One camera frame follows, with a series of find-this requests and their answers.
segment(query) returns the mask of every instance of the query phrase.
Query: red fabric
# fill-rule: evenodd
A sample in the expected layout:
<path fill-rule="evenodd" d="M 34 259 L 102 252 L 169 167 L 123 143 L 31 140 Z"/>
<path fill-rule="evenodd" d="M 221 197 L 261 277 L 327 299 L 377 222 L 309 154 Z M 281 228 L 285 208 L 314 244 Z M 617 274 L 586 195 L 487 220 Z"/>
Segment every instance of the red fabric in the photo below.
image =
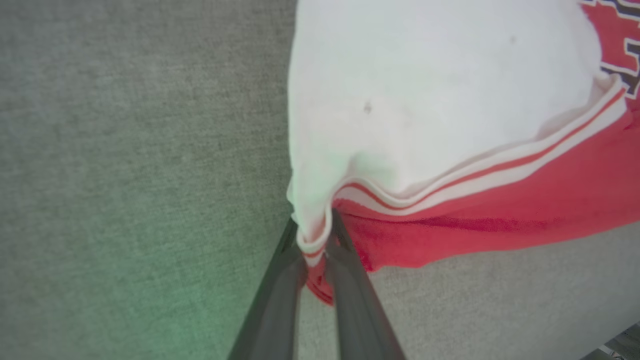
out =
<path fill-rule="evenodd" d="M 616 1 L 586 3 L 603 43 L 603 68 L 607 61 L 626 65 L 637 77 L 640 68 L 633 67 L 637 56 L 636 62 L 617 57 L 613 52 L 619 49 L 610 42 L 624 46 L 625 36 L 640 39 L 638 21 L 633 19 L 630 26 L 626 22 L 630 15 L 619 17 Z M 626 94 L 630 111 L 622 118 L 519 182 L 406 217 L 383 215 L 349 200 L 335 201 L 365 269 L 415 268 L 471 252 L 522 249 L 640 220 L 640 102 L 633 86 L 637 83 Z M 324 260 L 309 269 L 307 285 L 320 300 L 332 303 Z"/>

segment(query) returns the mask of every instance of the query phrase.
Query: red and white garment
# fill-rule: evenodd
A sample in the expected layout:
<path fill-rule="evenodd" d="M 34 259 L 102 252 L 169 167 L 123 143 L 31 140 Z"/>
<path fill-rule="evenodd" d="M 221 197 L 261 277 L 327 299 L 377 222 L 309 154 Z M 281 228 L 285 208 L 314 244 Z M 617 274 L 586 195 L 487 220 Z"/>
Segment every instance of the red and white garment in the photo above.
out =
<path fill-rule="evenodd" d="M 640 220 L 638 6 L 582 6 L 597 33 L 574 0 L 299 2 L 287 196 L 321 300 L 332 207 L 368 271 Z"/>

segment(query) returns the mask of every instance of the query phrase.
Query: white fabric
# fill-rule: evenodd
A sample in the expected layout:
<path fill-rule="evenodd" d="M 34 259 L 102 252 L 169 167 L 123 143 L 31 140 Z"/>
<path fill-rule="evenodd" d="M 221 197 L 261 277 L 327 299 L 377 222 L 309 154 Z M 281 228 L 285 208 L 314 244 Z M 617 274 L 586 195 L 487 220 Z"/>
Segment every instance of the white fabric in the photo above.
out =
<path fill-rule="evenodd" d="M 570 122 L 599 63 L 573 0 L 300 0 L 287 194 L 299 246 L 321 249 L 346 179 L 409 198 L 551 120 Z"/>

